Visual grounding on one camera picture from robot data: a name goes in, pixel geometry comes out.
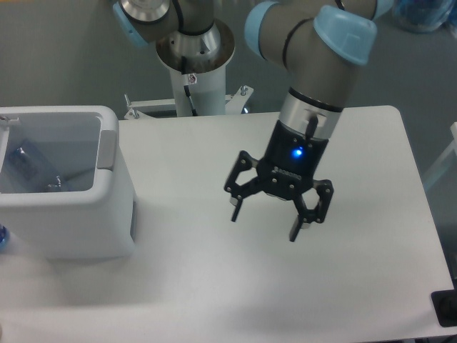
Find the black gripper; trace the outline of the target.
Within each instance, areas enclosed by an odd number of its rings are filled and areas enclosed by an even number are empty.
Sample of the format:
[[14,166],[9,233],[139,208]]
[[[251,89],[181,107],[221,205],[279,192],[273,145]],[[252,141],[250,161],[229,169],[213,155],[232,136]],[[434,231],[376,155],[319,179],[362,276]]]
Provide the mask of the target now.
[[[243,200],[260,191],[283,200],[292,200],[297,217],[289,241],[295,242],[303,226],[313,222],[322,224],[333,197],[333,184],[329,179],[316,180],[314,173],[328,145],[327,139],[300,135],[276,122],[264,156],[254,159],[247,151],[241,150],[224,184],[224,190],[231,196],[235,209],[231,221],[235,222]],[[245,184],[237,184],[240,173],[254,169],[255,176]],[[318,201],[309,209],[303,193],[314,189]]]

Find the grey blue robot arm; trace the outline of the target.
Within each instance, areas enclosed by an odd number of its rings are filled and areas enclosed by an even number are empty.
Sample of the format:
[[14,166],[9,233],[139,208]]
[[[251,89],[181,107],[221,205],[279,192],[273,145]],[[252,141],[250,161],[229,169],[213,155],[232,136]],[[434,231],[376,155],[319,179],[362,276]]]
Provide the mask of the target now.
[[[263,1],[252,8],[244,24],[247,46],[284,68],[292,82],[264,155],[241,151],[226,179],[236,209],[259,192],[293,202],[291,241],[325,220],[333,185],[314,174],[368,63],[375,21],[391,7],[391,1]],[[113,10],[135,45],[155,45],[179,116],[227,112],[225,68],[235,43],[212,1],[115,1]]]

